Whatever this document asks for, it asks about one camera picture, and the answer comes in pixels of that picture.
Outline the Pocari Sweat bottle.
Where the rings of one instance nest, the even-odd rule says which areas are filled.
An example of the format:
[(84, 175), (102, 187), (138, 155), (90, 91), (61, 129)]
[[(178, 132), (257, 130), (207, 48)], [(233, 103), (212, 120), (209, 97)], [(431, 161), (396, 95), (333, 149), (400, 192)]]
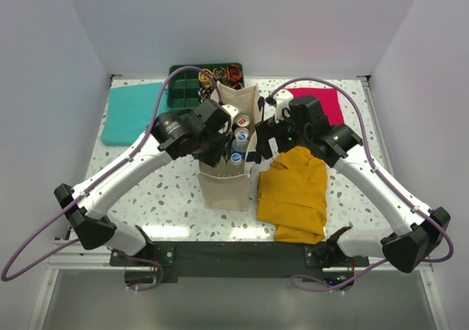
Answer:
[(243, 141), (248, 141), (249, 135), (244, 134), (244, 133), (238, 133), (237, 135), (234, 135), (234, 138), (238, 142), (243, 142)]

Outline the small clear water bottle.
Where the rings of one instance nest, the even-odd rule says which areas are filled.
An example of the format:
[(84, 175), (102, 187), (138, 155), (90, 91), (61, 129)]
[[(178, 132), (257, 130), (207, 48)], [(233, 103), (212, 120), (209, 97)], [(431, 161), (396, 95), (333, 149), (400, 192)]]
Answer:
[(249, 140), (239, 141), (234, 139), (232, 141), (232, 153), (239, 153), (241, 156), (245, 156), (249, 145)]

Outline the blue cap clear bottle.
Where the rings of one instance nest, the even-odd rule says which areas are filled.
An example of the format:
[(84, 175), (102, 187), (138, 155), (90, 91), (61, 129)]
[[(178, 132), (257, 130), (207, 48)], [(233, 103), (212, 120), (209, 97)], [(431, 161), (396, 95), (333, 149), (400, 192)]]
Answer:
[(229, 176), (238, 176), (244, 174), (244, 159), (239, 153), (232, 153), (227, 162), (227, 172)]

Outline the beige canvas tote bag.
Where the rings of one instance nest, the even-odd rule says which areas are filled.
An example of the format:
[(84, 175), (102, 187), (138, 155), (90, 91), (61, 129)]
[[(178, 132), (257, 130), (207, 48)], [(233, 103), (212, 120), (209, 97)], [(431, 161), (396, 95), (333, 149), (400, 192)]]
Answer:
[[(264, 112), (263, 98), (259, 94), (259, 87), (253, 85), (239, 90), (219, 84), (219, 92), (213, 91), (210, 98), (222, 100), (230, 108), (235, 107), (240, 115), (245, 115), (248, 135), (246, 155), (255, 152), (257, 135), (255, 125), (261, 122)], [(233, 148), (229, 145), (229, 152), (223, 156), (215, 167), (204, 163), (199, 164), (198, 179), (207, 208), (225, 210), (247, 210), (249, 207), (249, 191), (251, 187), (251, 173), (253, 161), (244, 158), (240, 163), (233, 163), (231, 156)]]

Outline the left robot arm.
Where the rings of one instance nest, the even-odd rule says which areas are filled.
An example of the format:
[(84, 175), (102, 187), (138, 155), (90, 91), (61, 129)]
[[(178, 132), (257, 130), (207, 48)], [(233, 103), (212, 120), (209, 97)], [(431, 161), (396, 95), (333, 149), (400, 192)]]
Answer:
[(110, 208), (132, 187), (158, 169), (191, 155), (216, 166), (239, 110), (206, 100), (194, 110), (166, 112), (123, 154), (75, 186), (59, 185), (60, 206), (85, 250), (107, 246), (125, 253), (134, 265), (147, 264), (151, 241), (142, 228), (108, 217)]

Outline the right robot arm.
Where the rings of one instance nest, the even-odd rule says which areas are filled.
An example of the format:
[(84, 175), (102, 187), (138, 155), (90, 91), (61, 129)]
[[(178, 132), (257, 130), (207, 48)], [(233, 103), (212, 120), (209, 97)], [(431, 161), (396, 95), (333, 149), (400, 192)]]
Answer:
[(390, 225), (371, 231), (341, 228), (327, 241), (328, 261), (342, 266), (352, 257), (381, 257), (404, 273), (427, 262), (444, 239), (451, 220), (447, 210), (431, 208), (413, 196), (373, 158), (356, 132), (329, 123), (314, 96), (286, 96), (273, 104), (276, 113), (255, 125), (255, 161), (272, 157), (271, 140), (281, 153), (305, 147), (350, 180)]

